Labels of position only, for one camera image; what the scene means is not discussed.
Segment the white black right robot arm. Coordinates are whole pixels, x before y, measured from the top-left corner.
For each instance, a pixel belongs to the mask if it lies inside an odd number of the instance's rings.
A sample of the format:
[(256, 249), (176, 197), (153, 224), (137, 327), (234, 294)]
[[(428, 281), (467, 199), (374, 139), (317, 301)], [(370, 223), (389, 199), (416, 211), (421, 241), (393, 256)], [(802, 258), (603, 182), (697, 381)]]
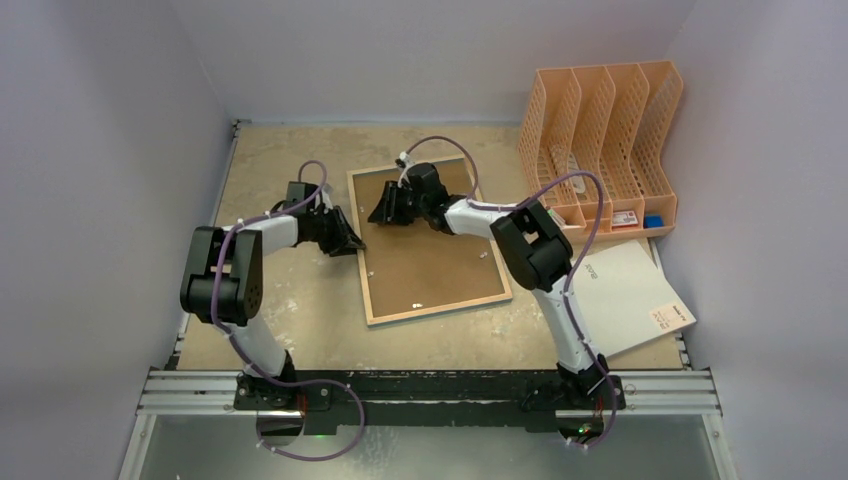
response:
[(449, 193), (432, 163), (399, 159), (396, 164), (401, 175), (386, 182), (369, 222), (409, 225), (422, 218), (435, 231), (494, 241), (513, 280), (532, 293), (543, 313), (564, 399), (584, 407), (601, 386), (613, 390), (606, 359), (587, 334), (576, 300), (573, 268), (581, 259), (537, 197), (519, 204), (476, 202)]

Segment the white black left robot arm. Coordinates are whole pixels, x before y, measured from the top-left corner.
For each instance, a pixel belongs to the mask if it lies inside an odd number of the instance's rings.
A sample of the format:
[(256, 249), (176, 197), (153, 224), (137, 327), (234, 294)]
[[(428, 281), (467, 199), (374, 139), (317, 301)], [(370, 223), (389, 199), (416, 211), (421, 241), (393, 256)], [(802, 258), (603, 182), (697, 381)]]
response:
[(252, 222), (195, 228), (181, 281), (182, 309), (221, 332), (242, 359), (244, 372), (262, 378), (259, 395), (272, 408), (297, 399), (291, 356), (260, 317), (263, 258), (302, 243), (330, 257), (366, 249), (327, 186), (291, 181), (286, 196)]

